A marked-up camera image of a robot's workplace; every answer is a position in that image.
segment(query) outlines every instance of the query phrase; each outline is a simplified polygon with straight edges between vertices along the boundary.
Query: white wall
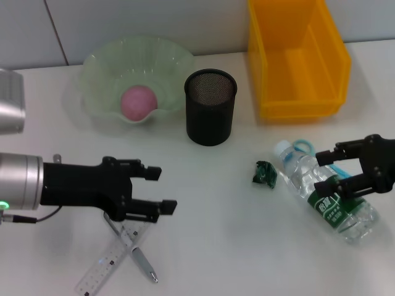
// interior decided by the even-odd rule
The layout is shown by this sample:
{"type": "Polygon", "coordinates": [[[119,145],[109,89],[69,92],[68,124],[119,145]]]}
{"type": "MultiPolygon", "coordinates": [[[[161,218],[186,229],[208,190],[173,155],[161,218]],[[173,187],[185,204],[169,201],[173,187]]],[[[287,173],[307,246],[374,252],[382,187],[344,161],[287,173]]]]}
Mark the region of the white wall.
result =
{"type": "MultiPolygon", "coordinates": [[[[395,38],[395,0],[326,0],[345,41],[395,38]]],[[[80,64],[125,35],[166,36],[194,54],[244,51],[247,0],[47,0],[66,56],[80,64]]],[[[0,67],[65,65],[44,0],[0,0],[0,67]]]]}
{"type": "Polygon", "coordinates": [[[65,65],[43,0],[0,0],[0,68],[65,65]]]}
{"type": "Polygon", "coordinates": [[[395,0],[326,0],[343,40],[395,39],[395,0]]]}
{"type": "MultiPolygon", "coordinates": [[[[47,0],[71,64],[125,35],[166,36],[193,54],[247,48],[247,0],[47,0]]],[[[395,0],[327,0],[345,41],[395,38],[395,0]]]]}

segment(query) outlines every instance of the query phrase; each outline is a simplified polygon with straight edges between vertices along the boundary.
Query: green indicator light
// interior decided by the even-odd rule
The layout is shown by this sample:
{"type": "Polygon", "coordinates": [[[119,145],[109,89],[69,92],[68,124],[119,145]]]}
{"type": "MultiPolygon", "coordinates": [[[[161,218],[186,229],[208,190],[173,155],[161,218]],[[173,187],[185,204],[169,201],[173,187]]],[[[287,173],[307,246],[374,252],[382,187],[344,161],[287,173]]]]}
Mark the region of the green indicator light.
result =
{"type": "Polygon", "coordinates": [[[7,210],[10,205],[6,202],[0,201],[0,210],[7,210]]]}

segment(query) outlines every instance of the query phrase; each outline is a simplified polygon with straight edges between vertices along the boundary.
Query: white table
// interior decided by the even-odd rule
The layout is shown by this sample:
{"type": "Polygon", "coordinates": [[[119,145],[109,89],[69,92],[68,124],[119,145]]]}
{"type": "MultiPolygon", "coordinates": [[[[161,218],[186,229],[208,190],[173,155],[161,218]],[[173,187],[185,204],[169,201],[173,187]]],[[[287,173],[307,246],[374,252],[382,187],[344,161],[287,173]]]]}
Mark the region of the white table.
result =
{"type": "MultiPolygon", "coordinates": [[[[395,138],[395,41],[347,47],[353,66],[346,105],[332,118],[299,126],[256,123],[245,54],[198,57],[198,68],[222,69],[238,83],[232,134],[211,148],[189,140],[182,113],[148,126],[88,118],[75,88],[81,66],[22,70],[25,131],[2,136],[1,151],[47,162],[60,153],[64,163],[84,165],[111,155],[162,167],[158,183],[133,182],[135,198],[178,201],[175,214],[161,218],[142,244],[159,283],[127,258],[99,296],[394,295],[393,194],[368,197],[381,227],[373,244],[356,248],[337,239],[282,180],[274,191],[251,183],[255,162],[269,159],[281,139],[305,138],[327,150],[372,133],[395,138]]],[[[358,162],[342,167],[359,172],[358,162]]],[[[114,239],[95,208],[63,208],[44,223],[4,224],[0,231],[6,296],[76,295],[77,282],[114,239]]]]}

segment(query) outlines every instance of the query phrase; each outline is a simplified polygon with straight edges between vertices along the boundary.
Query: white bottle cap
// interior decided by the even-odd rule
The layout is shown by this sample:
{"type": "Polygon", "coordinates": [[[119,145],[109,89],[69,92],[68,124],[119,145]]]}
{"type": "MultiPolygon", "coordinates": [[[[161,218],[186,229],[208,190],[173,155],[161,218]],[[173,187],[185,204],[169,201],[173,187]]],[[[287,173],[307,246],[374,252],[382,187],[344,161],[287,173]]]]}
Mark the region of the white bottle cap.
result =
{"type": "Polygon", "coordinates": [[[274,154],[280,158],[280,155],[288,148],[292,147],[292,144],[288,142],[287,140],[282,140],[277,143],[277,145],[274,147],[274,154]]]}

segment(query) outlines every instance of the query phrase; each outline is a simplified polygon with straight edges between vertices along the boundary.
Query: blue ring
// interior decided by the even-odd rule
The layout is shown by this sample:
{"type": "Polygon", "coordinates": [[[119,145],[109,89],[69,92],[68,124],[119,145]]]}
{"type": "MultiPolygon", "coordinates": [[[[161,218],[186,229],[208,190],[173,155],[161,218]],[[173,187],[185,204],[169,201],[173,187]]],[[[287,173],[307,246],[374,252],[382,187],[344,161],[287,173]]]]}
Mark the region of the blue ring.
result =
{"type": "Polygon", "coordinates": [[[314,149],[314,146],[313,146],[313,144],[311,144],[311,142],[309,142],[308,140],[299,139],[299,140],[294,141],[292,145],[294,146],[294,148],[295,148],[296,150],[300,150],[300,151],[305,152],[306,154],[315,156],[315,149],[314,149]],[[306,146],[309,148],[309,151],[305,151],[304,149],[300,148],[300,147],[298,146],[298,145],[300,145],[300,144],[306,145],[306,146]]]}

